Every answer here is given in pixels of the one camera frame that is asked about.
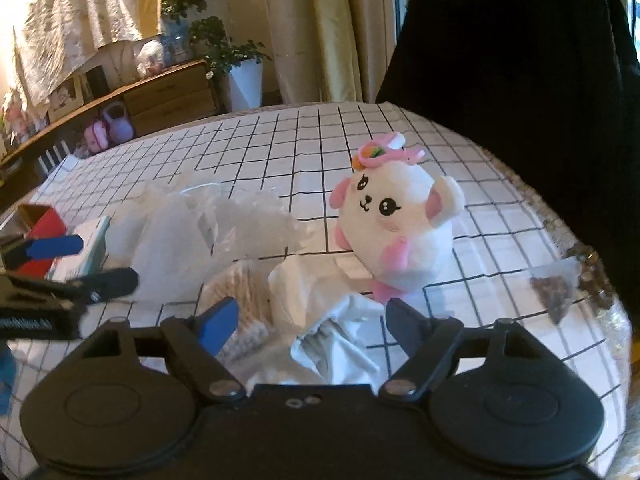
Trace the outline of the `blue gloved left hand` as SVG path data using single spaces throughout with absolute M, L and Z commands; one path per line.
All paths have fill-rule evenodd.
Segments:
M 4 416 L 11 407 L 11 398 L 17 373 L 17 364 L 12 350 L 5 341 L 0 347 L 0 415 Z

